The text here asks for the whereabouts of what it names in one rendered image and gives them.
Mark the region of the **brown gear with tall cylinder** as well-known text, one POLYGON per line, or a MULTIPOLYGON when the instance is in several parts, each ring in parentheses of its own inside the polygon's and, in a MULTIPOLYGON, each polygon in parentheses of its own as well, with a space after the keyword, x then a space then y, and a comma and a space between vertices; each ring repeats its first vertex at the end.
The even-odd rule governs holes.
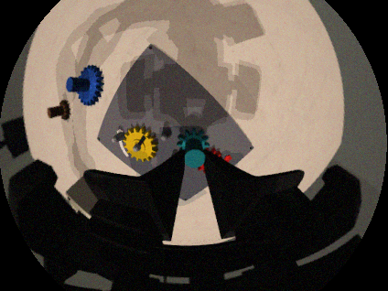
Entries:
POLYGON ((48 108, 48 117, 54 117, 55 119, 55 116, 58 117, 58 116, 61 116, 62 117, 62 120, 67 120, 69 119, 69 115, 70 115, 70 108, 69 108, 69 105, 70 103, 67 102, 67 101, 62 101, 59 102, 59 106, 55 106, 55 108, 52 108, 52 106, 50 106, 50 108, 48 108))

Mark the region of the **teal gear with tall hub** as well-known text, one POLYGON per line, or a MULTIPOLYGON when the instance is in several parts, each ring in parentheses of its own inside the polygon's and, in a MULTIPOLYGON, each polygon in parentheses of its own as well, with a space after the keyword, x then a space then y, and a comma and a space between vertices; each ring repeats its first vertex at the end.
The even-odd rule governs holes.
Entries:
MULTIPOLYGON (((189 131, 184 130, 184 135, 178 135, 180 141, 177 142, 177 146, 180 146, 180 149, 186 149, 184 152, 184 164, 190 168, 202 167, 205 164, 205 146, 210 146, 208 141, 208 135, 202 135, 204 131, 200 130, 195 131, 195 127, 189 133, 189 131), (201 137, 202 136, 202 137, 201 137)), ((179 150, 180 150, 179 149, 179 150)))

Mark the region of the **red gear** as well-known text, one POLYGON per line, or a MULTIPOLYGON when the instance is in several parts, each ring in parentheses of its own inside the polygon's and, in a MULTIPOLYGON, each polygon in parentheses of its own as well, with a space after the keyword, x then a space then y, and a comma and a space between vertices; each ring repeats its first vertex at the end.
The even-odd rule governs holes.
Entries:
MULTIPOLYGON (((211 150, 211 152, 212 152, 213 154, 215 154, 215 156, 218 156, 218 157, 220 157, 220 158, 222 159, 222 156, 221 156, 221 153, 220 153, 220 152, 216 152, 216 153, 215 153, 215 148, 213 148, 213 149, 211 150)), ((204 168, 204 172, 205 172, 205 167, 204 167, 204 165, 202 165, 202 167, 198 167, 199 170, 201 170, 202 168, 204 168)))

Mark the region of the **yellow gear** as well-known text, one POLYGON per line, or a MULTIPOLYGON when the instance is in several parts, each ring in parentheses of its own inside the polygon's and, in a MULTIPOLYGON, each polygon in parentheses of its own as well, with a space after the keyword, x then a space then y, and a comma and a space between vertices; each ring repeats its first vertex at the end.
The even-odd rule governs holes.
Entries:
POLYGON ((136 160, 142 159, 142 163, 145 163, 146 160, 150 161, 151 157, 156 156, 155 153, 158 152, 157 141, 154 141, 156 138, 156 135, 150 135, 150 131, 146 132, 146 127, 143 126, 142 128, 136 126, 135 128, 129 128, 128 132, 125 132, 125 138, 124 141, 127 143, 127 145, 124 145, 124 148, 127 148, 127 153, 131 153, 131 157, 136 157, 136 160), (138 143, 140 145, 140 150, 138 152, 135 152, 133 150, 133 146, 138 143))

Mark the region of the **blue gear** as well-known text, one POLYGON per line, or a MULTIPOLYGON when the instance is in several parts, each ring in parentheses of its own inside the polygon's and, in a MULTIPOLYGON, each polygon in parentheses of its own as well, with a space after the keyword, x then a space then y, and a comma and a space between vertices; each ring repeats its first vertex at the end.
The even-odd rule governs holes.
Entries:
POLYGON ((102 97, 100 94, 103 86, 102 80, 102 72, 99 71, 98 66, 88 65, 88 68, 81 71, 81 76, 78 76, 78 79, 77 77, 76 79, 67 77, 67 92, 77 92, 84 105, 95 105, 95 102, 99 101, 98 97, 102 97))

